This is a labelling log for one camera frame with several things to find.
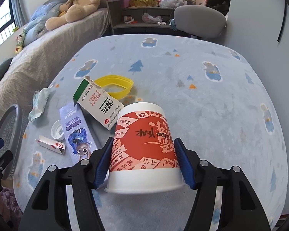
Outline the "white bottle cap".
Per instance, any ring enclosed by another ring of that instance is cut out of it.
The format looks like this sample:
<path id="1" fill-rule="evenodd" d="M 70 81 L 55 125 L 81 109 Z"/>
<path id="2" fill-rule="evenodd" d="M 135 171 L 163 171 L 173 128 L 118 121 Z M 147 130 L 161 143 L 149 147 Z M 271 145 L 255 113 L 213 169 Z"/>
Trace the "white bottle cap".
<path id="1" fill-rule="evenodd" d="M 61 123 L 61 120 L 56 121 L 53 126 L 51 127 L 51 137 L 54 140 L 62 141 L 64 140 L 64 130 Z"/>

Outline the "grey perforated trash basket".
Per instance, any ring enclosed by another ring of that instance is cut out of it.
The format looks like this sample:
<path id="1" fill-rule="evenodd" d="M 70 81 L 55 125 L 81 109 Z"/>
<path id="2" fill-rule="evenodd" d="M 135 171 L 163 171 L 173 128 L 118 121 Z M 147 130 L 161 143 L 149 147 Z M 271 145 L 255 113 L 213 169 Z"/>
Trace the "grey perforated trash basket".
<path id="1" fill-rule="evenodd" d="M 0 138 L 4 141 L 4 145 L 0 149 L 0 158 L 7 150 L 10 150 L 13 154 L 13 159 L 2 171 L 3 180 L 13 177 L 17 165 L 22 134 L 24 134 L 26 127 L 26 123 L 23 120 L 23 110 L 17 104 L 11 105 L 0 120 Z"/>

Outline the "grey bed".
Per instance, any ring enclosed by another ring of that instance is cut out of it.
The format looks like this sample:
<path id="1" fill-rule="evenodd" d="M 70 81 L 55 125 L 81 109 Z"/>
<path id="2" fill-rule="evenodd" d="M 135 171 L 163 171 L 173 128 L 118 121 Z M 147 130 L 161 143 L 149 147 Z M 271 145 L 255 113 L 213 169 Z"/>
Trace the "grey bed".
<path id="1" fill-rule="evenodd" d="M 13 104 L 28 116 L 35 91 L 46 88 L 87 43 L 100 38 L 109 26 L 107 8 L 42 35 L 18 53 L 0 80 L 0 120 Z"/>

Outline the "grey curtain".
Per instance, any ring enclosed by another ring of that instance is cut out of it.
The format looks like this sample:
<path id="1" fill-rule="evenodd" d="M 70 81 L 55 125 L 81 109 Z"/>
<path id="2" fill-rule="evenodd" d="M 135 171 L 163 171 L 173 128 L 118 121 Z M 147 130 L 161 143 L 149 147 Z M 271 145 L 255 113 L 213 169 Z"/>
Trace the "grey curtain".
<path id="1" fill-rule="evenodd" d="M 27 23 L 23 0 L 10 0 L 15 25 L 22 28 Z"/>

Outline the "grey wooden shelf unit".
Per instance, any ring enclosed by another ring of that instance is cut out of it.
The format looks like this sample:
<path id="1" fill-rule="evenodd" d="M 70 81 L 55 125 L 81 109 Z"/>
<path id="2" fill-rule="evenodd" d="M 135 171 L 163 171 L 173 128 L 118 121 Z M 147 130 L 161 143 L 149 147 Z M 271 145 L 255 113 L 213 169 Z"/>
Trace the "grey wooden shelf unit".
<path id="1" fill-rule="evenodd" d="M 113 35 L 147 33 L 183 36 L 182 31 L 172 29 L 170 20 L 174 18 L 178 6 L 192 4 L 192 0 L 130 0 L 129 7 L 122 8 L 119 2 L 106 2 Z M 144 23 L 141 19 L 143 13 L 161 16 L 163 22 Z"/>

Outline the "grey office chair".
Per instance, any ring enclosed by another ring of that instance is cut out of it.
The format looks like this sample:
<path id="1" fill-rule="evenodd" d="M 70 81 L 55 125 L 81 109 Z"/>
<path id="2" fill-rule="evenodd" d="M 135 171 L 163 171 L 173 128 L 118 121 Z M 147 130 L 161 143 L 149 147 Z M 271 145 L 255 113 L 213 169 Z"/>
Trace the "grey office chair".
<path id="1" fill-rule="evenodd" d="M 217 38 L 227 25 L 219 11 L 200 5 L 184 5 L 175 9 L 177 30 L 200 38 Z"/>

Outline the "light blue wet-wipe packet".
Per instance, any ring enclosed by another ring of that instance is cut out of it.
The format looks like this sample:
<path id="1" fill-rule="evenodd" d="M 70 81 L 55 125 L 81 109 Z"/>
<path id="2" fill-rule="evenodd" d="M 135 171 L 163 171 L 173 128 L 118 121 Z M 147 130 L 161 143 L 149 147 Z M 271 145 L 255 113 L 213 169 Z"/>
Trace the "light blue wet-wipe packet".
<path id="1" fill-rule="evenodd" d="M 48 97 L 52 90 L 52 86 L 49 88 L 43 88 L 39 91 L 35 91 L 33 95 L 32 107 L 33 109 L 29 112 L 28 119 L 30 122 L 35 121 L 35 119 L 39 118 L 45 110 L 45 106 L 48 101 Z"/>

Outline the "red white paper cup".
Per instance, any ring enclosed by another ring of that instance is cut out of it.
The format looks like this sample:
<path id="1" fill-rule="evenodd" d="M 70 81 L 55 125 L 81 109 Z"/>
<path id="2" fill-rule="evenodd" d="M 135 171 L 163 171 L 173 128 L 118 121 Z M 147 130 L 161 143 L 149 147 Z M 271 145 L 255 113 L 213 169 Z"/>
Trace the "red white paper cup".
<path id="1" fill-rule="evenodd" d="M 149 194 L 184 184 L 174 142 L 162 108 L 139 102 L 118 116 L 109 166 L 107 193 Z"/>

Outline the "blue patterned table cloth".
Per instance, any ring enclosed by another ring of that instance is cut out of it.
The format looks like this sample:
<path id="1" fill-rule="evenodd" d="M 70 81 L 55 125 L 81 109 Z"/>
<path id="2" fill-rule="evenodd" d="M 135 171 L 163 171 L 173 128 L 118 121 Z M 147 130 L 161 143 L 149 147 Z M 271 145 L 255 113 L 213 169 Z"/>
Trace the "blue patterned table cloth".
<path id="1" fill-rule="evenodd" d="M 240 166 L 274 227 L 286 200 L 288 168 L 282 128 L 260 78 L 246 59 L 224 46 L 169 35 L 113 35 L 64 54 L 64 66 L 49 73 L 51 93 L 41 117 L 22 141 L 14 193 L 24 210 L 50 165 L 68 167 L 60 155 L 37 144 L 50 136 L 59 110 L 72 102 L 84 76 L 130 78 L 125 105 L 144 101 L 165 112 L 173 138 L 216 167 Z"/>

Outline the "purple cartoon rabbit box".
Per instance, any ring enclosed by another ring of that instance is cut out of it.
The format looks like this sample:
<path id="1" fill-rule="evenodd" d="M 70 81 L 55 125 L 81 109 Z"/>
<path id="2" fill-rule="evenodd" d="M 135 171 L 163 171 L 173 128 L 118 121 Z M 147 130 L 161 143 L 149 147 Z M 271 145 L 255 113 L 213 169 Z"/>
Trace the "purple cartoon rabbit box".
<path id="1" fill-rule="evenodd" d="M 80 106 L 70 102 L 62 107 L 59 113 L 67 152 L 73 165 L 82 159 L 89 159 L 91 154 L 97 150 L 97 144 L 91 135 Z"/>

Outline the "green white medicine box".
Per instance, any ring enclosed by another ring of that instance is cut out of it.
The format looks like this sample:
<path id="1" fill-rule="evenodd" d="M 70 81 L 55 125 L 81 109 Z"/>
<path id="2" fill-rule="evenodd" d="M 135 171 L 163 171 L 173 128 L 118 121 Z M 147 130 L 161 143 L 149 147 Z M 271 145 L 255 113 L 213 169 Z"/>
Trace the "green white medicine box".
<path id="1" fill-rule="evenodd" d="M 77 87 L 73 100 L 97 120 L 107 130 L 111 130 L 118 120 L 124 105 L 110 96 L 89 76 L 85 76 Z"/>

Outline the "red white playing card box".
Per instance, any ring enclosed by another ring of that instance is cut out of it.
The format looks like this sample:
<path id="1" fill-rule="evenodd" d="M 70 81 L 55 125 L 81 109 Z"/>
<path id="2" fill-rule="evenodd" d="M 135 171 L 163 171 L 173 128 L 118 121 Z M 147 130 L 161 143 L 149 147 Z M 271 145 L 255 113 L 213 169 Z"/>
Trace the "red white playing card box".
<path id="1" fill-rule="evenodd" d="M 64 143 L 56 141 L 56 140 L 53 140 L 53 139 L 49 139 L 49 138 L 44 137 L 44 136 L 39 136 L 39 138 L 36 139 L 36 142 L 40 146 L 42 146 L 44 148 L 47 148 L 47 149 L 49 149 L 51 151 L 54 151 L 56 153 L 59 153 L 61 155 L 64 155 L 64 153 L 66 151 Z"/>

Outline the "pink plastic bag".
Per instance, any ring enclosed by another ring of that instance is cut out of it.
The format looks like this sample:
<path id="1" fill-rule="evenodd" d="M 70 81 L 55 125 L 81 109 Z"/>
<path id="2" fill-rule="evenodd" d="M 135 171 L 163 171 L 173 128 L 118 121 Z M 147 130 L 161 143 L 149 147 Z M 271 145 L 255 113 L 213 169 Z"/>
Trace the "pink plastic bag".
<path id="1" fill-rule="evenodd" d="M 159 24 L 163 22 L 163 19 L 161 18 L 161 16 L 153 17 L 152 15 L 148 13 L 143 13 L 141 19 L 144 23 L 148 23 L 148 24 Z"/>

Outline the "blue folded blanket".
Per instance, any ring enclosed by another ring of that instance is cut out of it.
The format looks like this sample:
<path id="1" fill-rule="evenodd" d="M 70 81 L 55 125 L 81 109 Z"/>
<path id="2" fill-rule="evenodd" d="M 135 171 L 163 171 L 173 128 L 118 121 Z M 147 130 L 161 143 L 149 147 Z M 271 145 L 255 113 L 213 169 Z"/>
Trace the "blue folded blanket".
<path id="1" fill-rule="evenodd" d="M 60 5 L 62 5 L 60 2 L 50 2 L 37 8 L 28 24 L 24 27 L 23 46 L 28 46 L 48 31 L 46 29 L 46 21 L 59 15 Z"/>

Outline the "small green plush doll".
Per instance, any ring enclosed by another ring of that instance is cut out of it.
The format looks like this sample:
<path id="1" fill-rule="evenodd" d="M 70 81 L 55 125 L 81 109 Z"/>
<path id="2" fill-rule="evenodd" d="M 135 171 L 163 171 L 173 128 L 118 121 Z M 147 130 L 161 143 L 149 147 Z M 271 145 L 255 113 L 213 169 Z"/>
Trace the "small green plush doll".
<path id="1" fill-rule="evenodd" d="M 16 48 L 15 48 L 15 54 L 18 54 L 22 51 L 23 47 L 24 47 L 24 40 L 25 40 L 25 36 L 26 36 L 26 31 L 23 30 L 18 36 L 17 36 L 17 44 L 16 44 Z"/>

